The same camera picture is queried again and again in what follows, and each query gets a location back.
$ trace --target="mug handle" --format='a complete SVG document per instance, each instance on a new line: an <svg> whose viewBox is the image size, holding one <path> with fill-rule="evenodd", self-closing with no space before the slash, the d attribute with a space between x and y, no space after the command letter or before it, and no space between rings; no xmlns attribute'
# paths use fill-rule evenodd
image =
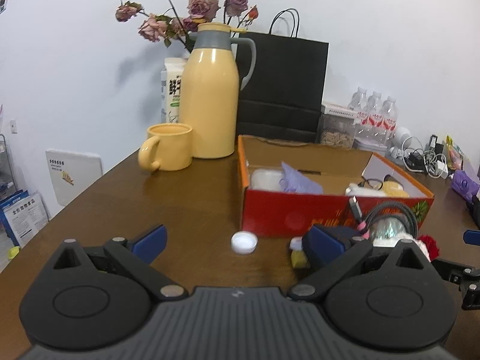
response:
<svg viewBox="0 0 480 360"><path fill-rule="evenodd" d="M138 164L141 168L149 170L150 172L156 171L160 168L160 161L150 161L152 150L160 143L160 137L154 135L148 138L138 150Z"/></svg>

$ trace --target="gray ribbed panel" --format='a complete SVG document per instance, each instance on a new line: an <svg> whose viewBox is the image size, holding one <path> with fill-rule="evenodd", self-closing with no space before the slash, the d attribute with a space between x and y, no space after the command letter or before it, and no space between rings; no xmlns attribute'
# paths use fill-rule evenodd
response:
<svg viewBox="0 0 480 360"><path fill-rule="evenodd" d="M161 304L134 336L88 353L32 348L22 360L455 360L440 347L416 354L375 352L334 332L313 304L277 288L197 288Z"/></svg>

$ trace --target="wall outlet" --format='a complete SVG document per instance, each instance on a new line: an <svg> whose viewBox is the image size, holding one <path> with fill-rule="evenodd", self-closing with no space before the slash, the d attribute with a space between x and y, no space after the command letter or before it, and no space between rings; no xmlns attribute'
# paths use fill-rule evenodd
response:
<svg viewBox="0 0 480 360"><path fill-rule="evenodd" d="M17 131L17 121L15 119L10 121L10 132L12 134L16 134L18 132Z"/></svg>

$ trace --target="metal screw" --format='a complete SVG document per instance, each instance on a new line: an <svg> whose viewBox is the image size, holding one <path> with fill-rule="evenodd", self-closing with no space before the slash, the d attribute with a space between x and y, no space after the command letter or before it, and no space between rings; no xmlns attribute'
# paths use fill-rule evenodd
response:
<svg viewBox="0 0 480 360"><path fill-rule="evenodd" d="M315 287L310 284L297 284L292 288L292 294L300 297L307 297L315 293Z"/></svg>
<svg viewBox="0 0 480 360"><path fill-rule="evenodd" d="M184 292L185 290L183 289L183 287L180 287L176 284L170 284L168 286L160 288L160 294L167 298L175 298L177 296L183 295Z"/></svg>

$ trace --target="wooden table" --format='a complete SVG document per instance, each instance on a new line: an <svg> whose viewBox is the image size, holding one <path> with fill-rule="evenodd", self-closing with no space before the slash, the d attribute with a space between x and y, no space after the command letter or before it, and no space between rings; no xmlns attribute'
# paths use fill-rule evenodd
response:
<svg viewBox="0 0 480 360"><path fill-rule="evenodd" d="M420 175L435 202L422 233L438 242L441 256L480 267L480 248L465 245L462 234L476 228L464 201L449 182ZM194 286L279 286L295 283L285 238L260 239L255 253L236 255L230 237L239 228L237 158L194 160L178 172L150 175L132 154L62 210L0 274L0 358L15 359L29 342L18 319L27 288L52 252L66 238L84 246L114 236L132 238L156 223L169 231L165 251L153 267ZM458 288L446 283L460 305ZM447 349L460 359L480 359L480 311L460 311Z"/></svg>

